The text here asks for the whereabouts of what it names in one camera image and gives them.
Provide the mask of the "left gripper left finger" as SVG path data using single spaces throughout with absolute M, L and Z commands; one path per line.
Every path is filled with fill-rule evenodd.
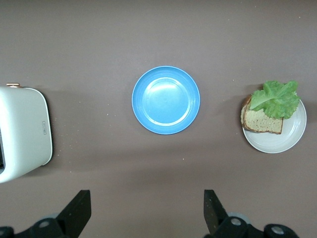
M 9 226 L 0 228 L 2 238 L 77 238 L 91 217 L 91 193 L 81 190 L 55 217 L 37 221 L 28 229 L 15 233 Z

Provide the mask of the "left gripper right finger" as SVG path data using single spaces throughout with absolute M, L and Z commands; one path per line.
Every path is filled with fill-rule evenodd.
M 268 224 L 260 231 L 237 216 L 229 216 L 214 190 L 204 191 L 204 219 L 209 230 L 207 238 L 296 238 L 287 226 Z

